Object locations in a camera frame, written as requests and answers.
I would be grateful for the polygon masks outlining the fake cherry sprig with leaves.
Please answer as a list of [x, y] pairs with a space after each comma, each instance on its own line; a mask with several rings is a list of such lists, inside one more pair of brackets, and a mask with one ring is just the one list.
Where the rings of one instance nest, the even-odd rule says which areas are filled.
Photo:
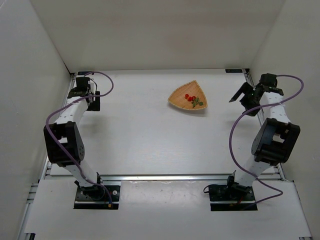
[[200, 99], [196, 96], [189, 96], [187, 98], [187, 101], [191, 103], [192, 108], [195, 108], [196, 106], [200, 106], [200, 107], [204, 106], [204, 103], [200, 101]]

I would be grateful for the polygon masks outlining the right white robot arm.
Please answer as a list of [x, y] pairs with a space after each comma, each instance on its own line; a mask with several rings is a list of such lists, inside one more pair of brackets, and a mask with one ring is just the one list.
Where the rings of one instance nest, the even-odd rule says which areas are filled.
[[246, 165], [238, 164], [241, 172], [234, 172], [227, 179], [226, 191], [232, 197], [245, 196], [265, 170], [287, 162], [300, 134], [300, 127], [286, 113], [285, 102], [291, 98], [284, 98], [283, 90], [277, 87], [277, 78], [275, 74], [262, 74], [256, 86], [245, 82], [230, 99], [240, 100], [245, 108], [243, 116], [254, 117], [265, 110], [264, 122], [253, 140]]

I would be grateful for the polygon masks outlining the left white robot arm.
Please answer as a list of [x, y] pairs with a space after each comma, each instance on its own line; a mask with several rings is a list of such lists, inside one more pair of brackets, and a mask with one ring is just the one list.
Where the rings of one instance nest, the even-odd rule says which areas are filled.
[[67, 96], [66, 109], [54, 123], [44, 127], [44, 139], [48, 159], [70, 172], [76, 179], [78, 190], [94, 201], [102, 200], [105, 190], [101, 176], [92, 170], [84, 160], [85, 146], [82, 141], [78, 124], [86, 111], [100, 111], [98, 85], [89, 77], [77, 77], [76, 86]]

